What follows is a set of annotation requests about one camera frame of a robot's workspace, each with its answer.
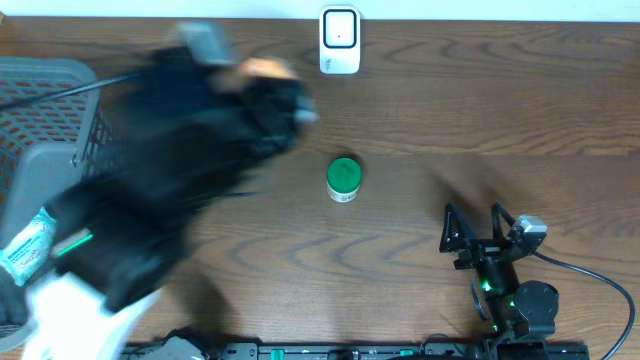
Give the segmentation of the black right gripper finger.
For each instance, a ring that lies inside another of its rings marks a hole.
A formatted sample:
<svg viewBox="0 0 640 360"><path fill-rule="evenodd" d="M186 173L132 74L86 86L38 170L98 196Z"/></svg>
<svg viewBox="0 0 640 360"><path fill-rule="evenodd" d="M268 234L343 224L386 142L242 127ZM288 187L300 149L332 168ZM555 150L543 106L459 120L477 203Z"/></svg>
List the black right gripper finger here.
<svg viewBox="0 0 640 360"><path fill-rule="evenodd" d="M453 204L445 206L440 252L459 252L470 248L476 235L463 213Z"/></svg>
<svg viewBox="0 0 640 360"><path fill-rule="evenodd" d="M502 223L505 222L508 228L511 228L516 220L505 210L500 203L494 203L491 206L492 217L492 234L494 240L506 241L509 237L504 233L502 229Z"/></svg>

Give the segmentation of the green lid jar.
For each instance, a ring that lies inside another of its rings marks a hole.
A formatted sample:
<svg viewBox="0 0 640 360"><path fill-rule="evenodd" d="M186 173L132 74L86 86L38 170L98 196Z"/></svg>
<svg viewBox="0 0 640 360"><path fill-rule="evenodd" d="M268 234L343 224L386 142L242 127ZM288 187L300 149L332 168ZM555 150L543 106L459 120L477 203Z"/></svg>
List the green lid jar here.
<svg viewBox="0 0 640 360"><path fill-rule="evenodd" d="M339 203L352 201L358 194L362 178L362 168L354 159L335 159L327 170L327 192L330 198Z"/></svg>

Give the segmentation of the teal wet wipes pack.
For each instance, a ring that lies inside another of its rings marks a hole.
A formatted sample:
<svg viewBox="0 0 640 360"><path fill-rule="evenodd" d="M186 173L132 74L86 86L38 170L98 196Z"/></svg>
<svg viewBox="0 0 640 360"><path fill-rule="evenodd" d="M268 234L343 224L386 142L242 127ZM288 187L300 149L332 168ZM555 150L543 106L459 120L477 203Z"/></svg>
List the teal wet wipes pack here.
<svg viewBox="0 0 640 360"><path fill-rule="evenodd" d="M45 207L1 250L1 266L17 286L24 286L46 262L55 234L56 220Z"/></svg>

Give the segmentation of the orange snack packet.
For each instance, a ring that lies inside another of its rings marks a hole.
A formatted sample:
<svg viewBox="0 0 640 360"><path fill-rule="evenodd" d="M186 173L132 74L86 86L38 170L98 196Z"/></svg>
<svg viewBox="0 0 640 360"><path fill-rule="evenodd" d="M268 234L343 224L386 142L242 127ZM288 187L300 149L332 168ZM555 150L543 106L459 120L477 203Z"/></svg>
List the orange snack packet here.
<svg viewBox="0 0 640 360"><path fill-rule="evenodd" d="M293 67L280 58L248 58L238 64L224 67L210 75L210 85L223 92L236 92L260 79L298 80Z"/></svg>

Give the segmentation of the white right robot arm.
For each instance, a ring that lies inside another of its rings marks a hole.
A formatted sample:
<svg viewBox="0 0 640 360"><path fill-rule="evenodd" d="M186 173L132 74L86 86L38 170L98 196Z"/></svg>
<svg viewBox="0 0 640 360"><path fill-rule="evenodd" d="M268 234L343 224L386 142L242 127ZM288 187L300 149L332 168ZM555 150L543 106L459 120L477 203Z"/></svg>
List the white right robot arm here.
<svg viewBox="0 0 640 360"><path fill-rule="evenodd" d="M475 235L463 213L452 203L445 206L439 245L442 253L455 253L457 270L472 269L476 298L485 302L482 317L509 342L535 341L555 332L558 291L540 281L520 282L514 263L536 252L547 236L547 225L536 216L511 216L495 203L491 206L492 236Z"/></svg>

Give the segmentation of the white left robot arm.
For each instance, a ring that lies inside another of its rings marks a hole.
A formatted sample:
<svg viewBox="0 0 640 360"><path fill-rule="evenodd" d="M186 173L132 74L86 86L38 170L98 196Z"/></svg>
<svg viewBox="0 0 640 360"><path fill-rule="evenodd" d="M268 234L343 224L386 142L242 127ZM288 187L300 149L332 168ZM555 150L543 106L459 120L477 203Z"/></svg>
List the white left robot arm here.
<svg viewBox="0 0 640 360"><path fill-rule="evenodd" d="M28 359L114 359L190 249L200 212L293 147L315 117L277 58L201 64L163 57L124 99L111 168L50 200L51 271L28 292Z"/></svg>

